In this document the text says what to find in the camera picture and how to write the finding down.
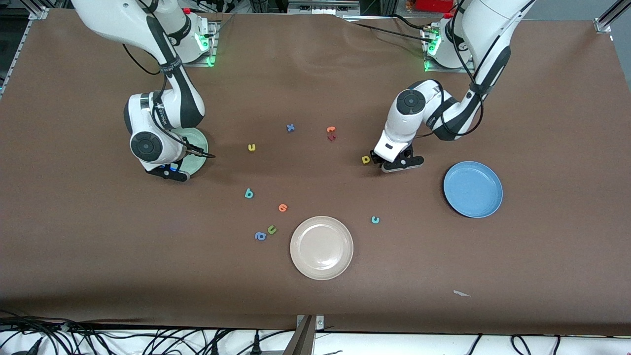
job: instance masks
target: green plate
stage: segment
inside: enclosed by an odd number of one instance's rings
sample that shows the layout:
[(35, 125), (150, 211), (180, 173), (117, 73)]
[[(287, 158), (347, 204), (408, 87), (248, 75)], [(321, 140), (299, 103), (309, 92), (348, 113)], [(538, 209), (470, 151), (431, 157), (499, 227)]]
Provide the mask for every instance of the green plate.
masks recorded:
[[(195, 147), (202, 148), (204, 152), (208, 153), (208, 141), (204, 136), (204, 133), (200, 132), (197, 128), (175, 128), (171, 132), (177, 133), (180, 136), (186, 137), (189, 143)], [(180, 170), (188, 172), (190, 175), (196, 173), (202, 165), (206, 162), (206, 158), (198, 157), (197, 155), (189, 154), (184, 157), (182, 161), (182, 167)], [(177, 164), (171, 163), (171, 169), (177, 169)]]

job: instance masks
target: plate rim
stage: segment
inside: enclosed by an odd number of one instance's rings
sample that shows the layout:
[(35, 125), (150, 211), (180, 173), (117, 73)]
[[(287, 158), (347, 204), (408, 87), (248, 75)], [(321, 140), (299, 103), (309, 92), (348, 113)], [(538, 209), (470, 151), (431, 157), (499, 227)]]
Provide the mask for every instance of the plate rim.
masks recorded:
[[(342, 268), (339, 272), (336, 272), (333, 276), (330, 277), (316, 277), (313, 275), (307, 275), (303, 272), (303, 270), (301, 270), (298, 265), (296, 264), (296, 258), (298, 257), (297, 255), (295, 256), (294, 254), (299, 254), (298, 250), (294, 253), (294, 245), (297, 244), (294, 243), (294, 240), (297, 239), (297, 231), (305, 224), (309, 223), (311, 220), (314, 219), (319, 219), (319, 218), (324, 218), (324, 219), (329, 219), (332, 220), (336, 223), (338, 223), (343, 229), (344, 231), (346, 231), (346, 233), (348, 234), (348, 240), (349, 240), (349, 255), (348, 255), (348, 261), (346, 262), (346, 265), (344, 266), (344, 268)], [(298, 226), (296, 226), (296, 229), (294, 229), (293, 234), (292, 234), (292, 238), (290, 240), (289, 243), (289, 254), (292, 258), (292, 262), (293, 262), (293, 266), (304, 276), (312, 279), (312, 280), (316, 280), (316, 281), (327, 281), (327, 280), (331, 280), (331, 279), (335, 279), (336, 277), (340, 276), (341, 274), (344, 273), (344, 271), (346, 271), (346, 269), (351, 265), (351, 261), (353, 260), (353, 254), (355, 252), (355, 243), (353, 242), (353, 236), (351, 234), (351, 232), (348, 230), (348, 228), (346, 227), (346, 225), (344, 225), (344, 223), (342, 223), (340, 220), (335, 219), (333, 217), (330, 216), (325, 216), (325, 215), (317, 215), (317, 216), (313, 216), (313, 217), (309, 217), (308, 219), (305, 219), (304, 221), (302, 221)]]
[[(491, 178), (491, 180), (493, 180), (494, 182), (496, 182), (499, 186), (498, 191), (499, 191), (499, 199), (497, 202), (497, 206), (495, 206), (495, 208), (485, 214), (485, 215), (471, 215), (471, 214), (467, 214), (465, 212), (463, 212), (462, 210), (459, 210), (458, 208), (456, 208), (452, 202), (452, 200), (450, 200), (448, 194), (447, 194), (447, 178), (450, 175), (453, 175), (454, 172), (460, 168), (462, 168), (462, 165), (468, 165), (469, 168), (472, 169), (476, 169), (478, 172), (481, 172), (482, 174), (486, 175), (488, 178)], [(478, 167), (484, 167), (486, 169), (488, 169), (488, 171), (490, 171), (493, 175), (490, 176), (489, 174), (487, 174), (486, 172), (482, 171), (481, 169), (479, 169)], [(502, 202), (504, 200), (504, 187), (502, 186), (502, 181), (500, 180), (500, 177), (497, 176), (497, 173), (491, 169), (490, 167), (488, 167), (487, 165), (481, 163), (481, 162), (477, 162), (474, 160), (465, 160), (462, 162), (458, 162), (456, 164), (454, 164), (452, 167), (449, 168), (449, 170), (447, 171), (447, 173), (445, 174), (445, 178), (443, 179), (443, 183), (442, 183), (442, 190), (443, 190), (443, 194), (445, 194), (445, 199), (447, 200), (447, 202), (449, 203), (449, 205), (451, 206), (451, 208), (453, 208), (456, 212), (458, 212), (459, 214), (465, 216), (465, 217), (469, 217), (469, 218), (486, 218), (492, 214), (494, 214), (495, 212), (497, 212), (498, 209), (500, 209), (500, 207), (502, 206)]]

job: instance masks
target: white paper scrap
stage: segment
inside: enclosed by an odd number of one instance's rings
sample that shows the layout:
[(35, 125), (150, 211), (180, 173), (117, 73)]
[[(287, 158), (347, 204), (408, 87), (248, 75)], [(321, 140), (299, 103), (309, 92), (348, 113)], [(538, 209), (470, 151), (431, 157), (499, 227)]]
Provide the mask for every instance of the white paper scrap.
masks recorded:
[(454, 290), (454, 293), (457, 294), (458, 296), (462, 296), (462, 297), (470, 297), (468, 294), (460, 292), (460, 291), (456, 291)]

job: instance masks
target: plate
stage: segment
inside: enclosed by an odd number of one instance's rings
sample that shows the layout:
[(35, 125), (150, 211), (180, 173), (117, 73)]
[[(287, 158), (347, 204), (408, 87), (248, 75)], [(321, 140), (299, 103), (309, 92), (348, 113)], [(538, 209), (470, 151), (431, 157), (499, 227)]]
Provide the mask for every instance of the plate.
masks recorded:
[(471, 218), (488, 217), (502, 204), (502, 183), (488, 166), (460, 162), (447, 171), (443, 183), (447, 201), (458, 213)]
[(293, 232), (290, 253), (293, 264), (306, 277), (331, 280), (351, 263), (353, 238), (335, 218), (311, 217)]
[[(175, 128), (172, 129), (171, 132), (177, 133), (180, 136), (186, 137), (189, 140), (189, 143), (194, 145), (195, 147), (202, 148), (204, 152), (208, 153), (208, 141), (202, 133), (197, 128)], [(190, 175), (196, 173), (202, 165), (206, 162), (206, 158), (198, 157), (197, 155), (189, 154), (184, 157), (182, 160), (182, 167), (180, 170), (188, 172)], [(172, 163), (171, 169), (176, 170), (177, 164)]]

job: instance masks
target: white floor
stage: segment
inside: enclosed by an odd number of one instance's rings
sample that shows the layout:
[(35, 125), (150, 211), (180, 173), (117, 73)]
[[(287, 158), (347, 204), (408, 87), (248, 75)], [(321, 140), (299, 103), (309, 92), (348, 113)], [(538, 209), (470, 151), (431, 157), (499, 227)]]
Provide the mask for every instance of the white floor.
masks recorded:
[[(181, 336), (189, 331), (181, 331), (176, 336)], [(205, 330), (206, 338), (211, 339), (215, 331)], [(274, 330), (261, 331), (261, 337), (273, 333)], [(0, 344), (14, 332), (0, 333)], [(130, 334), (155, 334), (154, 330), (142, 331), (118, 331), (110, 332), (112, 335), (124, 336)], [(261, 342), (261, 349), (284, 350), (293, 332), (283, 333), (270, 337)], [(13, 354), (17, 351), (27, 351), (39, 339), (41, 335), (17, 335), (0, 349), (0, 355)], [(237, 355), (239, 351), (252, 343), (253, 330), (237, 330), (228, 334), (219, 342), (220, 355)], [(132, 339), (107, 339), (111, 350), (117, 355), (142, 355), (145, 347), (151, 341), (150, 337), (136, 337)], [(341, 355), (397, 355), (397, 354), (422, 354), (422, 355), (465, 355), (469, 353), (475, 335), (420, 335), (420, 334), (317, 334), (314, 346), (314, 355), (325, 355), (336, 351), (342, 351)], [(524, 337), (532, 355), (552, 354), (556, 338), (544, 336)], [(186, 338), (186, 342), (195, 350), (204, 346), (204, 337), (198, 332)], [(39, 355), (55, 355), (54, 348), (48, 338), (44, 337), (40, 346)], [(153, 354), (161, 354), (172, 344), (172, 340), (165, 341)], [(518, 349), (527, 354), (521, 343), (517, 342)], [(81, 354), (93, 354), (86, 341), (80, 343)], [(192, 355), (193, 352), (185, 344), (177, 344), (172, 349), (178, 349), (183, 355)], [(99, 354), (106, 354), (105, 349), (97, 348)], [(597, 337), (562, 337), (558, 348), (558, 355), (628, 355), (631, 353), (631, 339), (611, 339)], [(59, 354), (66, 355), (59, 348)], [(491, 354), (517, 354), (510, 344), (510, 336), (485, 335), (478, 343), (474, 355)]]

